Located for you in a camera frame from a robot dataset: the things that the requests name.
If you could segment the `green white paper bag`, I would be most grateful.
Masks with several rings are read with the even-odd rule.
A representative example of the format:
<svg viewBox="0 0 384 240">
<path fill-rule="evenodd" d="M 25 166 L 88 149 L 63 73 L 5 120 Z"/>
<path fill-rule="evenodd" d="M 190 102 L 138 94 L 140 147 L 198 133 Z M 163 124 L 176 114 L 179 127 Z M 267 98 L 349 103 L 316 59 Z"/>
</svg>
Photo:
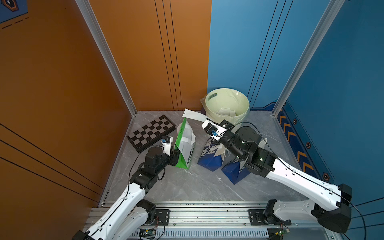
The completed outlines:
<svg viewBox="0 0 384 240">
<path fill-rule="evenodd" d="M 189 169 L 196 145 L 196 136 L 186 118 L 184 118 L 183 122 L 177 127 L 177 131 L 178 136 L 175 143 L 175 149 L 179 150 L 180 154 L 176 167 Z"/>
</svg>

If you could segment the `blue white bag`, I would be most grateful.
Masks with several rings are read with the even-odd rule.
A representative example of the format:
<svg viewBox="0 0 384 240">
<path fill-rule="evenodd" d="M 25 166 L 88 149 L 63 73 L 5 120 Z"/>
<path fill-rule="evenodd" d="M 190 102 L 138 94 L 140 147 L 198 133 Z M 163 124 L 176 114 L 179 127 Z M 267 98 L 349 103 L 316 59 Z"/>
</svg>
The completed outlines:
<svg viewBox="0 0 384 240">
<path fill-rule="evenodd" d="M 209 138 L 202 150 L 198 165 L 214 172 L 222 167 L 226 155 L 226 148 L 223 144 L 214 144 L 214 139 Z"/>
<path fill-rule="evenodd" d="M 236 185 L 250 174 L 250 171 L 246 167 L 242 166 L 238 159 L 233 159 L 226 163 L 222 167 L 222 172 L 227 176 L 233 185 Z"/>
</svg>

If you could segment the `white receipt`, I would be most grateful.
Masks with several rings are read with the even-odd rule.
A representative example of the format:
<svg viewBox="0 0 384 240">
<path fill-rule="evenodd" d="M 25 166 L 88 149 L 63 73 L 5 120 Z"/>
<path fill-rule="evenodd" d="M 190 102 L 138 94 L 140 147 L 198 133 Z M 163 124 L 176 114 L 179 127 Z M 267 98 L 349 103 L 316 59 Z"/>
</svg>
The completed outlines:
<svg viewBox="0 0 384 240">
<path fill-rule="evenodd" d="M 212 121 L 209 119 L 206 115 L 203 115 L 202 113 L 191 111 L 189 109 L 185 109 L 183 113 L 183 118 L 191 119 L 191 120 L 196 120 L 199 122 L 205 122 L 206 120 Z"/>
</svg>

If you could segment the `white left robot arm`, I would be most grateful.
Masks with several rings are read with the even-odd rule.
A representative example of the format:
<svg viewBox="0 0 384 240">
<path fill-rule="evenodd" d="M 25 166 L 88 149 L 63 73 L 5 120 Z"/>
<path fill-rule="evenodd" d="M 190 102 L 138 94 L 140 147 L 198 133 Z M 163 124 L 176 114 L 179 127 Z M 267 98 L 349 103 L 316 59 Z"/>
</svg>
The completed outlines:
<svg viewBox="0 0 384 240">
<path fill-rule="evenodd" d="M 145 200 L 149 190 L 160 181 L 160 172 L 176 166 L 180 151 L 165 147 L 149 148 L 145 161 L 134 172 L 126 189 L 109 210 L 86 232 L 78 231 L 73 240 L 126 240 L 140 226 L 156 221 L 156 205 Z"/>
</svg>

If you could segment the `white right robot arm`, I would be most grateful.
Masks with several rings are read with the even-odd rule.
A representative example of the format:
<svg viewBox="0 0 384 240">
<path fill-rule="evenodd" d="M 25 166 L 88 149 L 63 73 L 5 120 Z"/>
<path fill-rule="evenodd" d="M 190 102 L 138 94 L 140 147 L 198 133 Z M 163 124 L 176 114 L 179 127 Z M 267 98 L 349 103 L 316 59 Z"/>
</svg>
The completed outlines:
<svg viewBox="0 0 384 240">
<path fill-rule="evenodd" d="M 244 126 L 236 132 L 234 125 L 222 121 L 208 122 L 207 134 L 245 165 L 251 173 L 281 183 L 307 197 L 305 201 L 270 200 L 264 210 L 268 225 L 291 219 L 318 222 L 322 227 L 345 234 L 352 220 L 352 188 L 321 181 L 291 166 L 275 153 L 259 146 L 264 137 L 258 130 Z"/>
</svg>

